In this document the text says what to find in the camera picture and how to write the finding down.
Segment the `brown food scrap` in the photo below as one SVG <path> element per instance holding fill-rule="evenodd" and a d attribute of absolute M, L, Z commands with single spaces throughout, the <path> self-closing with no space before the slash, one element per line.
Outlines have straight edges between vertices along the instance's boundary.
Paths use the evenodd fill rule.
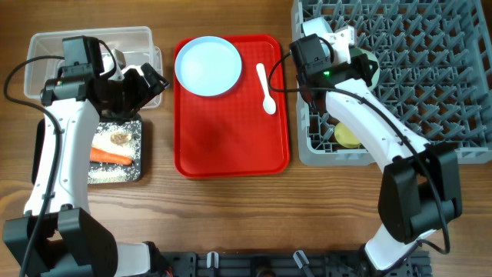
<path fill-rule="evenodd" d="M 110 136 L 111 143 L 115 145 L 124 145 L 132 140 L 130 133 L 113 133 Z"/>

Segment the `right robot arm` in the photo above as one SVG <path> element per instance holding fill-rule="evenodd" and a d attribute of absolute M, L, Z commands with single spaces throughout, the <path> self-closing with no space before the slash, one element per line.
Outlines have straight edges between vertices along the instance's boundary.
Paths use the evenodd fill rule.
<path fill-rule="evenodd" d="M 422 245 L 450 251 L 448 223 L 462 214 L 457 155 L 432 145 L 373 95 L 380 69 L 369 53 L 336 63 L 324 52 L 294 59 L 303 100 L 354 134 L 383 173 L 377 210 L 381 227 L 359 251 L 358 271 L 383 276 Z"/>

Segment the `white plastic spoon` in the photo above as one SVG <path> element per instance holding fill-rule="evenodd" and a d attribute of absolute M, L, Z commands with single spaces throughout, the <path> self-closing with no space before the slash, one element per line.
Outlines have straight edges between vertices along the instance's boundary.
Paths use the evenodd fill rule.
<path fill-rule="evenodd" d="M 256 71 L 264 93 L 263 108 L 267 114 L 273 115 L 277 109 L 275 100 L 271 97 L 269 92 L 266 69 L 262 63 L 258 63 L 256 64 Z"/>

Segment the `light blue bowl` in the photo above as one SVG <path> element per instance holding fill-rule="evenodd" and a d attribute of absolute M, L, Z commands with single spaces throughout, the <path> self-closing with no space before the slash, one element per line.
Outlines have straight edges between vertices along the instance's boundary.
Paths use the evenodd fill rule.
<path fill-rule="evenodd" d="M 302 30 L 305 36 L 315 34 L 318 37 L 324 37 L 334 32 L 323 17 L 313 18 L 304 22 L 302 24 Z"/>

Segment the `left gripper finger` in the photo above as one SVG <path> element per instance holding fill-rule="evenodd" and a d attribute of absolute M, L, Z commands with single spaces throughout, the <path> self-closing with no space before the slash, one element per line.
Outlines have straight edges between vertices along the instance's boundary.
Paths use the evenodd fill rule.
<path fill-rule="evenodd" d="M 122 70 L 123 75 L 126 75 L 129 72 L 137 72 L 140 76 L 144 76 L 144 72 L 139 65 L 129 65 Z"/>
<path fill-rule="evenodd" d="M 157 73 L 149 63 L 144 63 L 141 70 L 144 73 L 145 81 L 148 83 L 148 87 L 145 89 L 147 100 L 152 100 L 155 96 L 160 95 L 170 85 L 169 81 Z"/>

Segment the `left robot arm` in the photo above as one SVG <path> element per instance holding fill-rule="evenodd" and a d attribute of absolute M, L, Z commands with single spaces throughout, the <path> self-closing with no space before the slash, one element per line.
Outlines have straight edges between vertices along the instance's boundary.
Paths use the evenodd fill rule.
<path fill-rule="evenodd" d="M 88 172 L 101 115 L 134 118 L 168 86 L 151 65 L 121 80 L 100 65 L 66 62 L 45 83 L 38 109 L 45 134 L 32 194 L 3 240 L 26 276 L 169 276 L 171 266 L 152 242 L 119 244 L 88 208 Z"/>

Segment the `light blue plate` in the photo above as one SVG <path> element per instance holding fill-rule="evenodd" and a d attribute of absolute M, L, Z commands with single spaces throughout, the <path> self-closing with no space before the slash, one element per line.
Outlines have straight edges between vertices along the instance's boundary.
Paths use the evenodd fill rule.
<path fill-rule="evenodd" d="M 239 51 L 224 38 L 202 36 L 187 42 L 175 59 L 179 84 L 194 95 L 215 97 L 229 91 L 242 72 Z"/>

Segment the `yellow cup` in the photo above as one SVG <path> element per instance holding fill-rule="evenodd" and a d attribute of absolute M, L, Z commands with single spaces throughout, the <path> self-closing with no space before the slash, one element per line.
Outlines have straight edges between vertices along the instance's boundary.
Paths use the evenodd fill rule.
<path fill-rule="evenodd" d="M 360 140 L 342 122 L 335 125 L 334 136 L 336 141 L 347 149 L 355 149 L 361 146 Z"/>

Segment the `green bowl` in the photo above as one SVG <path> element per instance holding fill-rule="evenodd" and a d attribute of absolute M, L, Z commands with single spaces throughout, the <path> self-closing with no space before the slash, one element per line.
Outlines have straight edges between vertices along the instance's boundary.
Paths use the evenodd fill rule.
<path fill-rule="evenodd" d="M 352 58 L 363 54 L 365 54 L 368 57 L 369 66 L 371 70 L 371 84 L 367 85 L 367 87 L 370 91 L 373 91 L 381 75 L 381 68 L 376 55 L 373 52 L 358 47 L 351 48 L 350 54 Z"/>

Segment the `orange carrot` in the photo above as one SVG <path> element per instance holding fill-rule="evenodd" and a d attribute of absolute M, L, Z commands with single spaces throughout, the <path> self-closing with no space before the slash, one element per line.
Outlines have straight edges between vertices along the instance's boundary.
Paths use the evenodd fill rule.
<path fill-rule="evenodd" d="M 99 163 L 108 163 L 116 165 L 131 165 L 133 160 L 122 155 L 105 152 L 100 149 L 92 148 L 90 152 L 90 161 Z"/>

